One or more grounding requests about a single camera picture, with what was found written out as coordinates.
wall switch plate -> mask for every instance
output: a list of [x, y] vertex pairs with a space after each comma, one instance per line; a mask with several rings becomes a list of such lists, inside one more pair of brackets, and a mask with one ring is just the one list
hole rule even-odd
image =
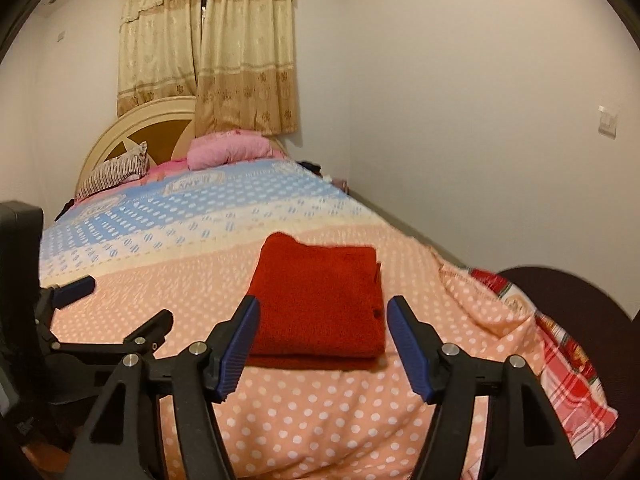
[[618, 116], [610, 113], [604, 106], [599, 107], [598, 110], [600, 110], [600, 127], [598, 131], [604, 136], [615, 139], [618, 129]]

wall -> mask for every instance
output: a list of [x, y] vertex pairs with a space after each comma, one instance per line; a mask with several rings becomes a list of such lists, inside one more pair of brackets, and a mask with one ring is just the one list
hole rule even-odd
[[0, 64], [0, 201], [18, 199], [49, 215], [34, 160], [35, 67], [43, 19], [30, 18]]
[[[297, 0], [296, 58], [301, 131], [286, 139], [295, 158], [348, 176], [344, 0]], [[73, 196], [84, 157], [116, 120], [118, 28], [124, 0], [71, 0], [47, 20], [38, 71], [39, 157], [57, 210]], [[58, 42], [60, 32], [65, 33]]]
[[640, 52], [606, 1], [350, 4], [351, 187], [468, 264], [559, 267], [635, 314]]

folded red towel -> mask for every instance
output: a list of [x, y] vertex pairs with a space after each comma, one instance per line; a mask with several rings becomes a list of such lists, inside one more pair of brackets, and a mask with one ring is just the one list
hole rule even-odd
[[380, 281], [373, 247], [306, 246], [271, 234], [247, 292], [260, 301], [248, 364], [373, 367], [385, 351]]

cream headboard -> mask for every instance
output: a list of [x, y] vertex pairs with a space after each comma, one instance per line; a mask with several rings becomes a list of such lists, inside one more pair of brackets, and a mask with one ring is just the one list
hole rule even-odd
[[[76, 192], [98, 164], [123, 154], [143, 140], [146, 140], [152, 166], [187, 156], [195, 136], [195, 105], [194, 96], [165, 97], [124, 114], [107, 128], [86, 156], [76, 183]], [[270, 141], [286, 153], [281, 142], [273, 138]]]

metal screw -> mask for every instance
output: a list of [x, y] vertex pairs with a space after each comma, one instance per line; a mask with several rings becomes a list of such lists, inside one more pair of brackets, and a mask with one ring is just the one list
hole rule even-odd
[[207, 344], [202, 341], [196, 341], [189, 346], [189, 352], [193, 355], [204, 354], [207, 351]]
[[527, 362], [519, 355], [512, 355], [509, 357], [509, 364], [514, 368], [524, 368]]
[[460, 353], [460, 347], [458, 345], [454, 345], [453, 343], [444, 343], [444, 345], [442, 345], [442, 351], [445, 355], [458, 355]]
[[122, 360], [124, 365], [128, 366], [129, 368], [131, 368], [132, 366], [137, 365], [138, 361], [140, 361], [140, 358], [138, 357], [138, 354], [127, 354], [127, 355], [124, 356], [124, 359]]

